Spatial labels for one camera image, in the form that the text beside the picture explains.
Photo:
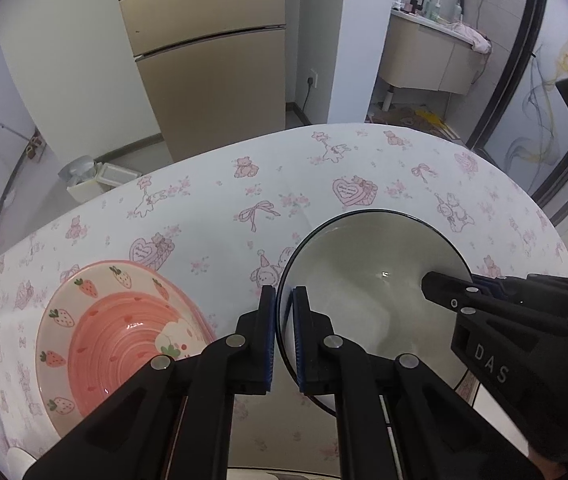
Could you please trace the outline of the white bowl black rim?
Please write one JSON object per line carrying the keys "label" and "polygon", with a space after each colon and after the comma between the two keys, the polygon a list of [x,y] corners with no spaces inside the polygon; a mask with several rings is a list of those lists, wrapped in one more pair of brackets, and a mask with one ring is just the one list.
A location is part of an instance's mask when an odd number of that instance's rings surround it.
{"label": "white bowl black rim", "polygon": [[454,389],[468,370],[450,348],[455,313],[427,300],[421,280],[438,272],[467,281],[456,247],[429,224],[402,212],[367,209],[331,219],[291,254],[277,289],[279,352],[296,378],[293,289],[307,291],[313,311],[367,352],[393,359],[413,353]]}

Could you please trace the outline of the pink strawberry bowl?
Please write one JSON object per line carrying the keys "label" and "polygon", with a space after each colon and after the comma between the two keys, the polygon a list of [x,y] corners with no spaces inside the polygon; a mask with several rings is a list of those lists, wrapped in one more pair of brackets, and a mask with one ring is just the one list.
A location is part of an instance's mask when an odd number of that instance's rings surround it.
{"label": "pink strawberry bowl", "polygon": [[214,332],[185,292],[148,266],[110,260],[64,278],[42,315],[36,375],[60,436],[159,354],[196,356]]}

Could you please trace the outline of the white Life plate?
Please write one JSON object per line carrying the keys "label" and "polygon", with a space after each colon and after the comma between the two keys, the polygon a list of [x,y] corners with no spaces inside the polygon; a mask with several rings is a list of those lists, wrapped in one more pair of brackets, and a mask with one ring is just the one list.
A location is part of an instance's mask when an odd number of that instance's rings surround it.
{"label": "white Life plate", "polygon": [[307,474],[306,472],[268,470],[257,468],[229,468],[226,473],[227,480],[337,480],[336,477],[322,476],[321,474]]}

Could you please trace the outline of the pink print white tablecloth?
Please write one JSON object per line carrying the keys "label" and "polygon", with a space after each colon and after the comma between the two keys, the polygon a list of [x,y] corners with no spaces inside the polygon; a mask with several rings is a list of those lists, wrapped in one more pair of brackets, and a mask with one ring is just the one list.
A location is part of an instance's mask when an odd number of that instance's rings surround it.
{"label": "pink print white tablecloth", "polygon": [[462,146],[382,125],[303,127],[162,168],[63,214],[0,256],[0,470],[57,439],[36,379],[55,290],[91,263],[131,260],[191,298],[217,335],[325,221],[364,207],[410,214],[474,273],[568,275],[568,250],[531,197]]}

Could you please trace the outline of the beige bathroom vanity cabinet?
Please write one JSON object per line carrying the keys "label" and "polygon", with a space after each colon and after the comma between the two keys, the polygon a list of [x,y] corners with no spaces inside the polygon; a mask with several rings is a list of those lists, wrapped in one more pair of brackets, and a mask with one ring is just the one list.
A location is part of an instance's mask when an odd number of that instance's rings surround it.
{"label": "beige bathroom vanity cabinet", "polygon": [[488,56],[453,30],[392,11],[378,76],[393,88],[466,96]]}

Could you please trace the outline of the pink cloth on vanity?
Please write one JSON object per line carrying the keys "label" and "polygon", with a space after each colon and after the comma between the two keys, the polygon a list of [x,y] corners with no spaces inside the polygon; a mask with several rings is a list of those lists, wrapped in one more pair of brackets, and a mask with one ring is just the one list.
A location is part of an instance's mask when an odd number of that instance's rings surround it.
{"label": "pink cloth on vanity", "polygon": [[448,24],[448,29],[455,34],[464,38],[470,44],[471,50],[480,54],[489,54],[492,52],[491,41],[478,32],[476,29],[466,25],[463,22]]}

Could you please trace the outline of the white floor bin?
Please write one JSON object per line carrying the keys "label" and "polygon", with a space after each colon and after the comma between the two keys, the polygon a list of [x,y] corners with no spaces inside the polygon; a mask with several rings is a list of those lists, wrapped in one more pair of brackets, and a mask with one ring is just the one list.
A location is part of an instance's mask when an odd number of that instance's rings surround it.
{"label": "white floor bin", "polygon": [[69,195],[79,204],[90,202],[93,198],[141,176],[139,171],[110,162],[95,162],[89,156],[81,156],[69,162],[58,173]]}

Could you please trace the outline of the small cardboard box floor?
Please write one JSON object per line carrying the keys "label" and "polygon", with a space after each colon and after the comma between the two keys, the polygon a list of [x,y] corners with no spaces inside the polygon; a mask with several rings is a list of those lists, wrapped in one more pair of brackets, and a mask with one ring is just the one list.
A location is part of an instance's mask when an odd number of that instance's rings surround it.
{"label": "small cardboard box floor", "polygon": [[29,160],[35,160],[36,162],[38,162],[41,159],[45,149],[46,143],[43,140],[41,133],[36,130],[29,139],[25,148],[26,157]]}

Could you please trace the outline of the gold three-door refrigerator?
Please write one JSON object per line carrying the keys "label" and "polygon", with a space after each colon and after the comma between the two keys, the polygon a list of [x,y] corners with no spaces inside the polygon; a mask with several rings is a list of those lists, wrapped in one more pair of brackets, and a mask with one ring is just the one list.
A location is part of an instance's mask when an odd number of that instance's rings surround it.
{"label": "gold three-door refrigerator", "polygon": [[119,0],[173,160],[285,126],[285,0]]}

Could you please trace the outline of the metal pole leaning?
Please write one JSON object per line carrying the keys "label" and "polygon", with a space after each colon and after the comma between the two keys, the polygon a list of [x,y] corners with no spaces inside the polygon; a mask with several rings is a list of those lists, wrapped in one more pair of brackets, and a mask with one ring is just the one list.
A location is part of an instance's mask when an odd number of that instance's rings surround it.
{"label": "metal pole leaning", "polygon": [[0,146],[0,182],[2,183],[0,192],[0,220],[4,210],[10,206],[15,181],[20,170],[22,170],[22,166],[24,166],[28,160],[25,154],[25,148],[36,130],[39,131],[37,126],[33,125],[28,133],[22,133],[0,120],[0,133],[2,136],[11,136],[16,139],[13,147],[9,151]]}

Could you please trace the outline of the black sliding door frame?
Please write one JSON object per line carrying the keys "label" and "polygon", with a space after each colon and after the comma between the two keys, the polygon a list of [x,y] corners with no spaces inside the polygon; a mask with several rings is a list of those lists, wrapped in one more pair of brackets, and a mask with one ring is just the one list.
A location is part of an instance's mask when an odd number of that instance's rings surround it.
{"label": "black sliding door frame", "polygon": [[568,0],[526,0],[512,51],[469,146],[553,224],[568,217]]}

